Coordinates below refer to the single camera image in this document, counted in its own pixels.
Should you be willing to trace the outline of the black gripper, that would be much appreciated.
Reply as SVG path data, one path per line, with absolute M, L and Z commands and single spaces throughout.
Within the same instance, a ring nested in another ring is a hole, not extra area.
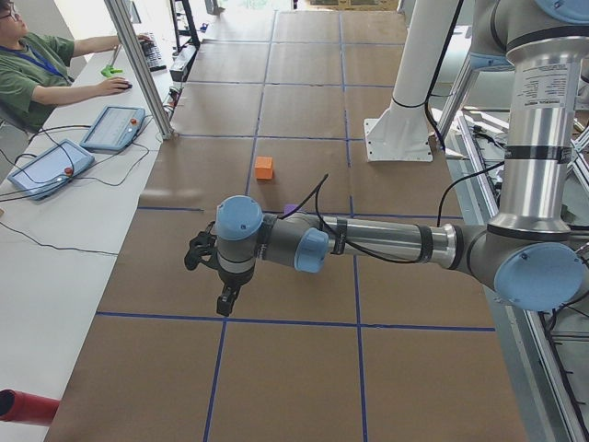
M 239 284 L 224 284 L 222 294 L 217 298 L 216 313 L 221 316 L 230 316 L 233 312 L 235 302 L 238 299 L 239 292 Z

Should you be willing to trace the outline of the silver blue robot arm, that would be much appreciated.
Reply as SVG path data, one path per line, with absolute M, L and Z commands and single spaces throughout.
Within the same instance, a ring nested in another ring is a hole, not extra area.
M 232 312 L 257 260 L 315 273 L 330 255 L 364 254 L 385 262 L 435 262 L 468 274 L 504 302 L 531 311 L 581 298 L 588 267 L 560 215 L 572 156 L 572 119 L 582 60 L 588 54 L 584 1 L 479 1 L 472 56 L 514 68 L 510 129 L 499 211 L 485 227 L 427 227 L 320 214 L 265 214 L 247 196 L 216 213 L 214 262 Z

